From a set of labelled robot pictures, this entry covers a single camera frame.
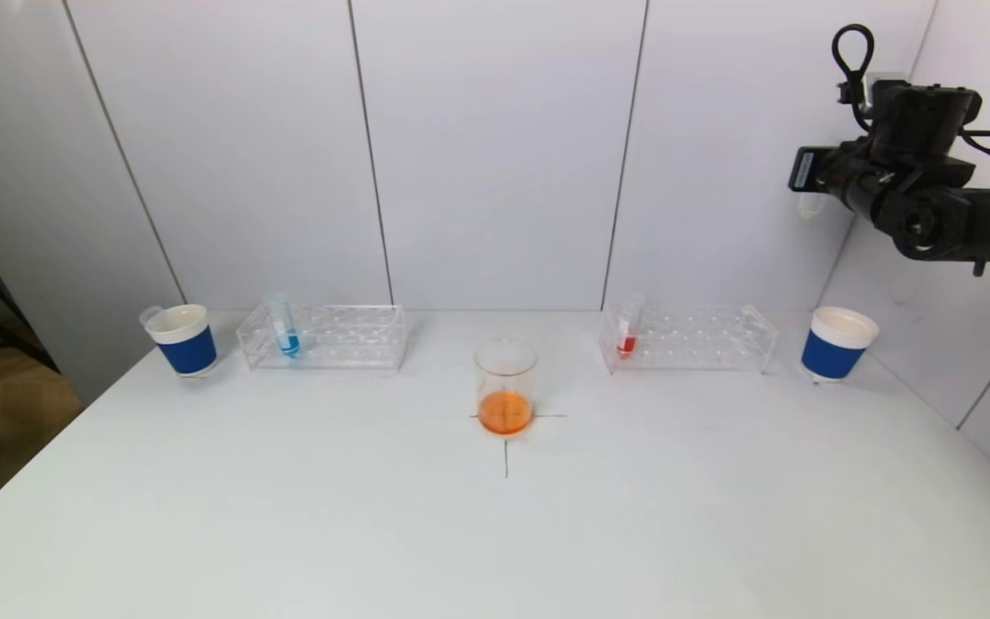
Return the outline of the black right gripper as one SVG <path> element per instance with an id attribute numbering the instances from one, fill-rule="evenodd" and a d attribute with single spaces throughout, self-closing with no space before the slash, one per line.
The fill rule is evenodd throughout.
<path id="1" fill-rule="evenodd" d="M 866 222 L 873 219 L 880 169 L 858 154 L 856 146 L 802 146 L 797 150 L 787 176 L 794 193 L 813 193 L 835 199 Z"/>

